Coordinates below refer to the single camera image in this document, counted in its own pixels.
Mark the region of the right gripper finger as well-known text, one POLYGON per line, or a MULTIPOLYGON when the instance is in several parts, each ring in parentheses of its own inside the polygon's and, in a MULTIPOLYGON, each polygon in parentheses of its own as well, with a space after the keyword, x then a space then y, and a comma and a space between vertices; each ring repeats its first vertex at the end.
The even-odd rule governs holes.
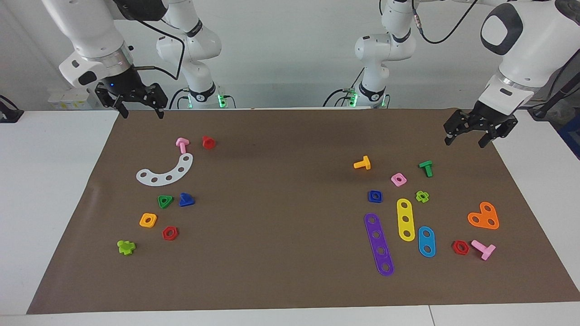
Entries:
POLYGON ((111 105, 113 109, 115 109, 116 111, 118 111, 118 113, 120 113, 120 115, 122 116, 122 118, 127 119, 128 115, 129 115, 129 111, 128 109, 125 107, 124 105, 124 96, 123 95, 118 95, 116 97, 116 99, 114 99, 113 104, 111 105))
POLYGON ((152 107, 159 119, 163 119, 167 103, 168 98, 163 91, 154 91, 152 93, 152 107))

